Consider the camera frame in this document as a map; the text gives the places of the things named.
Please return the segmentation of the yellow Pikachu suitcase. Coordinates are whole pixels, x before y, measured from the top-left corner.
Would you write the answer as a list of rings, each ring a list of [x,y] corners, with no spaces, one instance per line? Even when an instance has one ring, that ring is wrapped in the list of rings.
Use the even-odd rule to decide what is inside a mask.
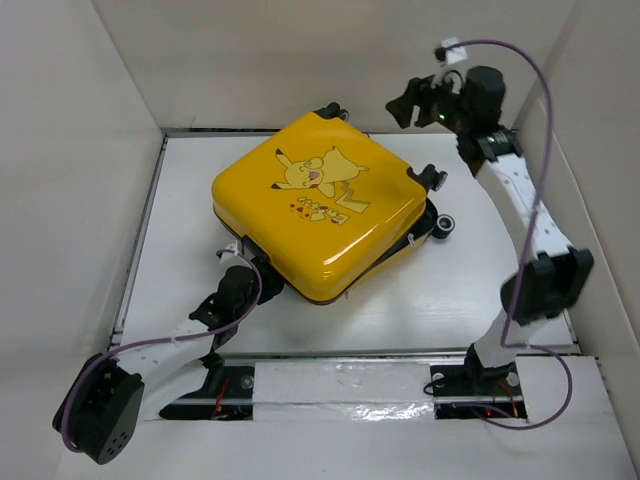
[[[450,235],[454,219],[429,198],[446,178],[432,164],[415,172],[331,102],[225,168],[211,195],[230,233],[250,236],[285,283],[326,305],[427,238]]]

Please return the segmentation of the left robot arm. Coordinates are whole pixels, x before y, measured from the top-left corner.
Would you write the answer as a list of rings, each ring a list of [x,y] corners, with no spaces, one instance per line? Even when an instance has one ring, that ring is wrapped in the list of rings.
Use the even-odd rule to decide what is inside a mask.
[[[68,451],[104,465],[121,453],[139,423],[166,404],[193,390],[205,397],[220,390],[224,362],[218,349],[258,305],[282,291],[284,279],[247,237],[216,255],[233,265],[173,331],[85,361],[52,420]]]

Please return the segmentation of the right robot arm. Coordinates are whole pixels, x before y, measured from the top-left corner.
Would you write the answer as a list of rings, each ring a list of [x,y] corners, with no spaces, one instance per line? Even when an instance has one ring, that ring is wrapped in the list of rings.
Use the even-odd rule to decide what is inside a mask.
[[[506,93],[502,73],[469,69],[456,89],[446,74],[414,77],[387,111],[401,128],[437,123],[453,133],[460,158],[496,207],[521,258],[501,286],[501,309],[484,335],[467,349],[464,363],[433,384],[437,395],[486,395],[515,371],[519,351],[572,308],[593,268],[587,249],[573,246],[529,175],[515,134],[501,122]]]

